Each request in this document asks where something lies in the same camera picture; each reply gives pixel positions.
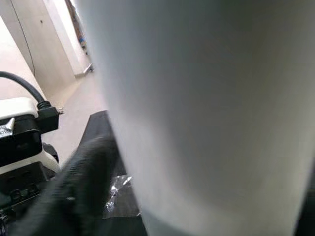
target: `black cable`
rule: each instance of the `black cable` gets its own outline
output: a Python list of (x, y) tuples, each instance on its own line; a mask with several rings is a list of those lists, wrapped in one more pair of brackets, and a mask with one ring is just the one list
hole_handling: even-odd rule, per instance
[(23, 30), (22, 24), (21, 24), (21, 22), (20, 22), (20, 19), (19, 19), (18, 14), (16, 13), (16, 10), (15, 10), (15, 7), (14, 7), (14, 5), (13, 5), (12, 0), (10, 0), (10, 2), (11, 2), (11, 4), (12, 4), (12, 7), (13, 7), (13, 10), (14, 10), (14, 12), (15, 12), (16, 17), (18, 18), (18, 22), (19, 22), (19, 24), (20, 24), (20, 27), (21, 27), (21, 30), (22, 30), (22, 33), (23, 33), (23, 36), (24, 36), (24, 39), (25, 39), (25, 42), (26, 42), (26, 46), (28, 47), (28, 50), (29, 50), (29, 53), (30, 53), (30, 57), (31, 57), (31, 63), (32, 63), (32, 65), (33, 65), (34, 77), (35, 77), (35, 66), (34, 66), (33, 57), (32, 57), (31, 51), (30, 51), (30, 47), (29, 47), (28, 41), (26, 40), (26, 36), (25, 36), (24, 30)]
[(33, 85), (31, 85), (29, 82), (21, 78), (20, 76), (17, 76), (15, 74), (5, 72), (5, 71), (0, 71), (0, 77), (4, 77), (10, 80), (13, 80), (17, 82), (19, 85), (24, 87), (36, 100), (37, 102), (44, 102), (45, 99), (43, 96), (37, 91), (37, 89), (34, 88)]

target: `gray floor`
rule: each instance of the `gray floor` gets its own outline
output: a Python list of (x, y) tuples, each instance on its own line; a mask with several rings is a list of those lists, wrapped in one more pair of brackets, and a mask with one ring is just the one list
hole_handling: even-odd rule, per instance
[(107, 110), (107, 105), (95, 81), (95, 72), (89, 73), (64, 105), (59, 129), (43, 135), (43, 142), (54, 146), (63, 165), (78, 147), (91, 114)]

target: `clear plastic bag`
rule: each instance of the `clear plastic bag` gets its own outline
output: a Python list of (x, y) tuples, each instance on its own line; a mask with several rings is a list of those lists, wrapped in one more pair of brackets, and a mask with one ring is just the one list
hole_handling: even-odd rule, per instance
[(141, 215), (131, 186), (132, 177), (117, 176), (112, 179), (110, 199), (106, 202), (103, 219), (112, 217), (130, 217)]

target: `white wall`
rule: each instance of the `white wall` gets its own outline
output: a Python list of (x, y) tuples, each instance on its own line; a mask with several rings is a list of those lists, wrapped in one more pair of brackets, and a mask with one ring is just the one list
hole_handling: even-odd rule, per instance
[[(43, 0), (12, 1), (31, 50), (36, 80), (50, 99), (76, 82), (68, 57)], [(14, 39), (19, 42), (22, 40), (21, 34), (13, 33), (18, 30), (13, 26), (16, 25), (17, 19), (8, 2), (9, 0), (0, 1), (0, 14)]]
[(43, 0), (75, 75), (81, 75), (90, 59), (82, 50), (64, 0)]
[[(43, 94), (1, 17), (0, 35), (0, 71), (21, 76)], [(30, 97), (35, 102), (35, 99), (20, 85), (11, 80), (0, 78), (0, 100), (14, 97)]]

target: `white cylinder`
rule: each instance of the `white cylinder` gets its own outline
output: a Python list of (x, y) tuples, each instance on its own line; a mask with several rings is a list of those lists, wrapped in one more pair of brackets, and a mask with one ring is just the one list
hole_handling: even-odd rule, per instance
[(240, 2), (76, 3), (150, 236), (293, 234), (314, 153), (314, 3)]

